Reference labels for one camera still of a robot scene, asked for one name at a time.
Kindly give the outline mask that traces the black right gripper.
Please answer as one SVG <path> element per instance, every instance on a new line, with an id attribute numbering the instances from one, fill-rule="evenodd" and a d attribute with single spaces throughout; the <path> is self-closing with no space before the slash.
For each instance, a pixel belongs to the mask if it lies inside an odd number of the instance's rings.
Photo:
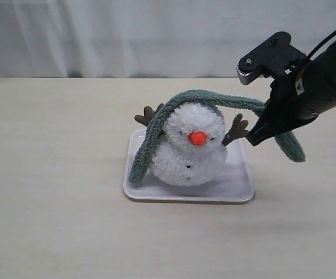
<path id="1" fill-rule="evenodd" d="M 316 120 L 316 116 L 305 111 L 292 78 L 272 82 L 265 114 L 260 116 L 248 133 L 252 146 Z"/>

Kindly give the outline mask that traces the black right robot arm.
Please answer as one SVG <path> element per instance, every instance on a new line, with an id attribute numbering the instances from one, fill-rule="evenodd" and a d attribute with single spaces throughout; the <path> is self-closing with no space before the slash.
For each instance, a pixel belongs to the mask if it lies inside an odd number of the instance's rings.
<path id="1" fill-rule="evenodd" d="M 296 74 L 273 81 L 266 108 L 246 136 L 253 145 L 308 125 L 336 107 L 336 40 Z"/>

